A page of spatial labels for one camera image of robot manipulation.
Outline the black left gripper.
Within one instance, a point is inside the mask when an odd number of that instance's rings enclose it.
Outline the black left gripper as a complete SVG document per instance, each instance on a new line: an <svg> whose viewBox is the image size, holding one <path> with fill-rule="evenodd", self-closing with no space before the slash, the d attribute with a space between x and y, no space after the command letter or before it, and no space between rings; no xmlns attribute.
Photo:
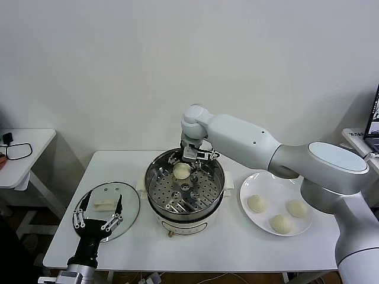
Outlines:
<svg viewBox="0 0 379 284"><path fill-rule="evenodd" d="M119 196L115 212L108 221L85 219L92 191L87 192L73 210L73 227L80 237L75 255L72 256L67 265L78 264L93 268L98 267L98 248L101 240L110 236L118 225L123 221L122 195Z"/></svg>

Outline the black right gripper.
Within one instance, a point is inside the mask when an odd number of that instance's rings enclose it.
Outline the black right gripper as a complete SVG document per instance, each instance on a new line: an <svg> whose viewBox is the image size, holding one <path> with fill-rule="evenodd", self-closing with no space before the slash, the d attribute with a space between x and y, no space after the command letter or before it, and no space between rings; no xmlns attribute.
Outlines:
<svg viewBox="0 0 379 284"><path fill-rule="evenodd" d="M202 144L203 139L190 138L186 134L181 135L180 147L182 151L184 151L184 148L186 147L199 150ZM168 159L168 163L175 165L178 163L178 158L176 158L174 155L171 155ZM191 166L191 174L194 174L195 172L199 172L201 170L202 162L200 160L196 160L194 162L190 162L189 165Z"/></svg>

